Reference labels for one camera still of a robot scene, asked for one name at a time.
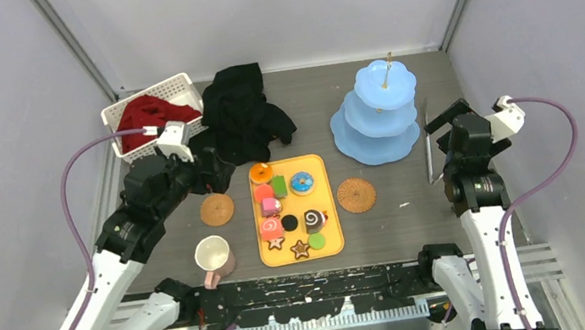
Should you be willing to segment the metal tongs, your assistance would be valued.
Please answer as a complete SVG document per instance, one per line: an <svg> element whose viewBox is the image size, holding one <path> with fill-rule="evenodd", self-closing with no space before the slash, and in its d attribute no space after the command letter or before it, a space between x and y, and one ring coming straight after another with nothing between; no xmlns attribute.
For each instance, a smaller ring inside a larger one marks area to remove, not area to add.
<svg viewBox="0 0 585 330"><path fill-rule="evenodd" d="M427 163L427 170L428 170L428 182L431 185L438 183L440 177L436 177L434 175L434 168L433 168L433 156L432 156L432 149L431 149L431 136L425 130L425 126L428 125L428 99L424 97L422 100L421 105L421 112L422 112L422 130L423 130L423 137L424 137L424 150L425 150L425 158Z"/></svg>

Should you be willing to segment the green roll cake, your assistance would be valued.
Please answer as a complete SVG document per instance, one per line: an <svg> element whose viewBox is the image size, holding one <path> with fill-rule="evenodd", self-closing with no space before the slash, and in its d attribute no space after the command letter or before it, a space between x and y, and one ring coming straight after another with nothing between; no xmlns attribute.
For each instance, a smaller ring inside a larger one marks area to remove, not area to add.
<svg viewBox="0 0 585 330"><path fill-rule="evenodd" d="M277 199L284 199L288 194L288 186L284 176L273 176L270 180L270 186L273 189L273 196Z"/></svg>

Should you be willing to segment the blue donut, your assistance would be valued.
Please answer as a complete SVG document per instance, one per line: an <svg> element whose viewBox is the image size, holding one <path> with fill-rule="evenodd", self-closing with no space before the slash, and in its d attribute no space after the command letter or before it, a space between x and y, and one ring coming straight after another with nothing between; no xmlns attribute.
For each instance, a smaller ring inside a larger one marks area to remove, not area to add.
<svg viewBox="0 0 585 330"><path fill-rule="evenodd" d="M314 177L307 171L297 172L290 178L290 190L295 195L309 195L314 191L314 186Z"/></svg>

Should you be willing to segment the blue three-tier cake stand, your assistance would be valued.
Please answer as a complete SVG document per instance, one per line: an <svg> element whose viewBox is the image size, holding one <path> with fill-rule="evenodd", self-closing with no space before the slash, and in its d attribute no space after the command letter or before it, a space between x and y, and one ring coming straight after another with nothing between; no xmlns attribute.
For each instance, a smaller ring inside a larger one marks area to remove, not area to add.
<svg viewBox="0 0 585 330"><path fill-rule="evenodd" d="M416 84L416 76L391 53L359 69L329 122L336 148L369 166L404 159L420 135Z"/></svg>

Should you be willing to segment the chocolate swirl roll cake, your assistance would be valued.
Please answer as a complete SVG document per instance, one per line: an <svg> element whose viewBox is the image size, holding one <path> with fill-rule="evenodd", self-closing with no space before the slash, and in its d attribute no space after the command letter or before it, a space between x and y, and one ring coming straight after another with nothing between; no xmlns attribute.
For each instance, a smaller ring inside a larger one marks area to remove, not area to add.
<svg viewBox="0 0 585 330"><path fill-rule="evenodd" d="M328 215L316 209L305 211L304 215L305 230L308 234L320 233L327 223Z"/></svg>

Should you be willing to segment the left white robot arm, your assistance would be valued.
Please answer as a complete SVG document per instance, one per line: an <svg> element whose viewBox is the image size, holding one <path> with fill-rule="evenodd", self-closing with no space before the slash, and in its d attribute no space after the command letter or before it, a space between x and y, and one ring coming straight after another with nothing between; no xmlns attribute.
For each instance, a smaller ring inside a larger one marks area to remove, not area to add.
<svg viewBox="0 0 585 330"><path fill-rule="evenodd" d="M189 162L161 154L132 163L124 177L121 205L102 227L90 260L83 293L59 330L107 330L126 291L165 234L165 221L189 194L224 193L235 171L205 148ZM198 317L193 289L171 278L161 281L148 301L117 330L188 327Z"/></svg>

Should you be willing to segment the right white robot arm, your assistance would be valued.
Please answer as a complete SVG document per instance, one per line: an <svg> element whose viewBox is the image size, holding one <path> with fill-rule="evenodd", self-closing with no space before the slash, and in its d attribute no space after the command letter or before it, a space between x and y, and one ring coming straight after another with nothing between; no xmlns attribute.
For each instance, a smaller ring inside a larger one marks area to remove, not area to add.
<svg viewBox="0 0 585 330"><path fill-rule="evenodd" d="M510 199L493 157L510 147L525 113L501 96L484 117L460 98L425 119L429 137L448 126L436 143L445 155L444 193L473 250L478 275L454 243L424 245L419 280L431 292L444 290L465 330L559 330L548 327L527 289L511 228Z"/></svg>

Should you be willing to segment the left woven coaster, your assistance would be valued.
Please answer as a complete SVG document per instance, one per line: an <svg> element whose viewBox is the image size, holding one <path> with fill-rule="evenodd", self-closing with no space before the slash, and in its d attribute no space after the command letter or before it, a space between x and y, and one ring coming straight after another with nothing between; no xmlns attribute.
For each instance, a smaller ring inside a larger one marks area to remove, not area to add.
<svg viewBox="0 0 585 330"><path fill-rule="evenodd" d="M203 223L211 227L226 224L235 213L235 203L224 194L208 196L201 204L200 217Z"/></svg>

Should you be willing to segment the woven coaster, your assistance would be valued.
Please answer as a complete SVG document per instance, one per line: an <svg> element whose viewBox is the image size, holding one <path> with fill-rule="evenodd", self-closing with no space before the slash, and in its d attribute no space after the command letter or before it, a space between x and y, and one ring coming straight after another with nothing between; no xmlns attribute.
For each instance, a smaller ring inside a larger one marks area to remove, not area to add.
<svg viewBox="0 0 585 330"><path fill-rule="evenodd" d="M337 189L337 200L347 212L364 213L375 203L376 190L363 178L345 179Z"/></svg>
<svg viewBox="0 0 585 330"><path fill-rule="evenodd" d="M235 203L224 194L208 196L201 204L200 217L203 223L211 227L226 224L235 213Z"/></svg>

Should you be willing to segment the orange donut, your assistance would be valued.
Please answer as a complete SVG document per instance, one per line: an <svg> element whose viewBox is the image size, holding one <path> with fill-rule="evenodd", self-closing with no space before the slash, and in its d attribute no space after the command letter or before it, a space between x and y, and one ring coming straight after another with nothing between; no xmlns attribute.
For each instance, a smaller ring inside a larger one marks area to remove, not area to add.
<svg viewBox="0 0 585 330"><path fill-rule="evenodd" d="M273 177L273 167L265 162L257 162L251 166L248 174L253 184L268 184Z"/></svg>

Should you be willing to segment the red round cake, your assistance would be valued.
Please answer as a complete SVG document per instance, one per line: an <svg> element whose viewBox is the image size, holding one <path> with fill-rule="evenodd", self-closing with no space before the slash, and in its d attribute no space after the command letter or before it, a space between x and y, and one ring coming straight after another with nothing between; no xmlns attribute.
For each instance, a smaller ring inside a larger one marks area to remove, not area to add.
<svg viewBox="0 0 585 330"><path fill-rule="evenodd" d="M253 191L254 200L259 204L266 198L274 198L273 187L270 184L259 184Z"/></svg>

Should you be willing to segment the black cloth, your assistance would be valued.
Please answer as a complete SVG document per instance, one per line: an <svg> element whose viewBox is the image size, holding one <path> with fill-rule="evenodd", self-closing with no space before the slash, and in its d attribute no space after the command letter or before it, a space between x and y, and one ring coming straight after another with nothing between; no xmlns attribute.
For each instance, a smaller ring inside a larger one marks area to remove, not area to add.
<svg viewBox="0 0 585 330"><path fill-rule="evenodd" d="M223 161L235 165L267 162L269 143L292 142L297 126L283 109L268 102L258 63L218 71L202 93L201 124L207 128L190 139L198 154L213 148Z"/></svg>

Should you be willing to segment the pink cube cake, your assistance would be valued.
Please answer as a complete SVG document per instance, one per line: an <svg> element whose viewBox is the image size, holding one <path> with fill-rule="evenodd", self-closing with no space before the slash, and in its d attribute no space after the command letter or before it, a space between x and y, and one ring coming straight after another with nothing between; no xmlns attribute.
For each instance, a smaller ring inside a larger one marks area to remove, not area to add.
<svg viewBox="0 0 585 330"><path fill-rule="evenodd" d="M274 197L266 197L260 202L261 213L263 217L273 217L282 212L283 206L279 199Z"/></svg>

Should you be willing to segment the pink mug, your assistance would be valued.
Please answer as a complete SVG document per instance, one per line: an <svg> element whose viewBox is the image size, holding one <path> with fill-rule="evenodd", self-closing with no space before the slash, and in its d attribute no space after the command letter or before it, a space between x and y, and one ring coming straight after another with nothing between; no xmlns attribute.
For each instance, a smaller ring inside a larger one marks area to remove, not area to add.
<svg viewBox="0 0 585 330"><path fill-rule="evenodd" d="M214 290L235 269L236 259L225 238L209 235L195 248L195 262L205 272L203 287Z"/></svg>

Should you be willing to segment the pink swirl roll cake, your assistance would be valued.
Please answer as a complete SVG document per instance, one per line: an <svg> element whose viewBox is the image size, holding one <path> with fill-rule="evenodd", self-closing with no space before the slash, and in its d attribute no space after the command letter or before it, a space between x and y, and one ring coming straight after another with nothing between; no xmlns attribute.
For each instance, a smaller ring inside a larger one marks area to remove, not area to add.
<svg viewBox="0 0 585 330"><path fill-rule="evenodd" d="M284 227L277 217L267 217L259 225L260 238L263 241L284 237Z"/></svg>

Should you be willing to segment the red cloth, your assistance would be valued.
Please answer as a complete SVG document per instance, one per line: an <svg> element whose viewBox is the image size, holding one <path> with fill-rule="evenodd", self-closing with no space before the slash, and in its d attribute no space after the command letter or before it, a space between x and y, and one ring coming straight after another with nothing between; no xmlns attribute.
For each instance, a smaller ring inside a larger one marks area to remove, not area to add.
<svg viewBox="0 0 585 330"><path fill-rule="evenodd" d="M142 95L130 101L119 116L117 131L147 127L164 127L167 122L180 121L189 123L202 115L201 112L189 105L177 105L165 101L157 96ZM155 135L131 134L121 136L121 151L123 155L140 150L143 154L154 152Z"/></svg>

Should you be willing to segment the white plastic basket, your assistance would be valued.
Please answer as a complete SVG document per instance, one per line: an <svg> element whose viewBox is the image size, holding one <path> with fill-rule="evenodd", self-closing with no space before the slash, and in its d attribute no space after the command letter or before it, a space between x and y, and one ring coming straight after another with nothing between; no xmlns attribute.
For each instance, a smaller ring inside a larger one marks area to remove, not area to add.
<svg viewBox="0 0 585 330"><path fill-rule="evenodd" d="M113 132L144 127L163 128L185 123L189 137L203 132L203 100L186 73L173 75L101 111L103 124Z"/></svg>

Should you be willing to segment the black round cookie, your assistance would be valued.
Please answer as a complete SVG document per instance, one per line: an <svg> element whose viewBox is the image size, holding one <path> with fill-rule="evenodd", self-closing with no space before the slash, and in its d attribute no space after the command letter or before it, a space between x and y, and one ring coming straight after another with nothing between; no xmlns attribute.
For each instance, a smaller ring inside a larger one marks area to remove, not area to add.
<svg viewBox="0 0 585 330"><path fill-rule="evenodd" d="M294 232L298 226L298 219L296 216L287 214L280 219L280 222L283 226L285 232Z"/></svg>

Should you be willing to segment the yellow tray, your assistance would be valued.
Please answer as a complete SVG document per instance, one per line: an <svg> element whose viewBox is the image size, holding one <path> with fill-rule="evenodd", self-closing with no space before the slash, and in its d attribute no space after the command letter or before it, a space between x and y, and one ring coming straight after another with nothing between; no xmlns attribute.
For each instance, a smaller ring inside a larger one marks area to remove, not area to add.
<svg viewBox="0 0 585 330"><path fill-rule="evenodd" d="M335 207L334 195L330 188L327 171L323 159L318 155L308 154L301 157L291 157L281 161L269 162L273 167L273 176L281 175L286 179L289 194L281 201L283 205L279 217L294 215L298 219L299 226L294 232L284 233L285 242L282 250L268 250L268 244L260 238L259 226L262 220L260 203L258 204L254 197L251 198L251 206L254 213L257 243L259 245L260 258L264 265L268 267L282 267L289 264L296 264L303 261L315 261L328 256L338 255L344 249L344 235L340 227L339 214ZM295 195L290 190L290 178L297 172L307 171L314 177L314 191L309 195ZM316 209L326 212L328 215L327 223L320 231L325 236L327 244L321 250L309 250L310 257L300 261L295 260L290 247L297 240L307 242L309 234L306 232L304 223L304 213L307 210Z"/></svg>

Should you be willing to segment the brown star cookie left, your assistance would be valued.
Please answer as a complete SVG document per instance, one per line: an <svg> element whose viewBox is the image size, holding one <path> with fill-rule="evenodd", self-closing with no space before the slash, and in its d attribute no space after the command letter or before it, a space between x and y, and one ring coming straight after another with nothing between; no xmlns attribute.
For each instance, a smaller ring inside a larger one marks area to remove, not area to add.
<svg viewBox="0 0 585 330"><path fill-rule="evenodd" d="M268 244L268 250L282 250L284 242L285 242L284 236L269 239L266 241L266 243Z"/></svg>

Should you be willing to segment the brown star cookie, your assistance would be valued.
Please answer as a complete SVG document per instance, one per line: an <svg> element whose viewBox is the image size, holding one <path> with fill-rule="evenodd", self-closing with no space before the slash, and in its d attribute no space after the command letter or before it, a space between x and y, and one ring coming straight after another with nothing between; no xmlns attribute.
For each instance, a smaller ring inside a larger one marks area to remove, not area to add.
<svg viewBox="0 0 585 330"><path fill-rule="evenodd" d="M293 256L295 260L300 261L302 259L308 259L310 257L309 250L310 244L307 242L303 242L302 240L297 240L296 243L290 247L290 250L293 252Z"/></svg>
<svg viewBox="0 0 585 330"><path fill-rule="evenodd" d="M268 244L268 250L282 250L284 242L285 242L284 236L269 239L266 241L266 243Z"/></svg>

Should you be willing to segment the brown star cookie right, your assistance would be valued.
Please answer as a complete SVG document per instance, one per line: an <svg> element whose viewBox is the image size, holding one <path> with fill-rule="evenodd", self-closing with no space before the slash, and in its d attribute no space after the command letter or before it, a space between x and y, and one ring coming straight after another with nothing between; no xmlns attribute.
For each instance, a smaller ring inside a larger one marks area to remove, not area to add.
<svg viewBox="0 0 585 330"><path fill-rule="evenodd" d="M296 243L290 247L290 250L293 252L293 256L295 260L300 261L302 259L308 259L310 257L309 250L310 244L307 242L303 242L302 240L297 240Z"/></svg>

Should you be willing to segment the right woven coaster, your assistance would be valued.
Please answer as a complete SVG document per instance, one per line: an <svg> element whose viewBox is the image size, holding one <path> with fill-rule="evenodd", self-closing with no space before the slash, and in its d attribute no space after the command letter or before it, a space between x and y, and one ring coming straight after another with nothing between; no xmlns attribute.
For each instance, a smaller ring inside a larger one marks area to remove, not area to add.
<svg viewBox="0 0 585 330"><path fill-rule="evenodd" d="M375 203L376 190L363 178L345 179L337 189L337 200L347 212L364 213Z"/></svg>

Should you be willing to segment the green round macaron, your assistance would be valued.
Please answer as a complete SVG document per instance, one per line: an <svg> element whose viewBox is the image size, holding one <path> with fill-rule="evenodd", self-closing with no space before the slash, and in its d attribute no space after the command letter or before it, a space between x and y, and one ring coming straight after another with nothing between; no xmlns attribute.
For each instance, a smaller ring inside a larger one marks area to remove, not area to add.
<svg viewBox="0 0 585 330"><path fill-rule="evenodd" d="M308 242L310 248L312 248L314 250L321 250L327 244L327 240L325 239L325 236L323 234L321 234L320 232L314 233L314 234L309 234L307 242Z"/></svg>

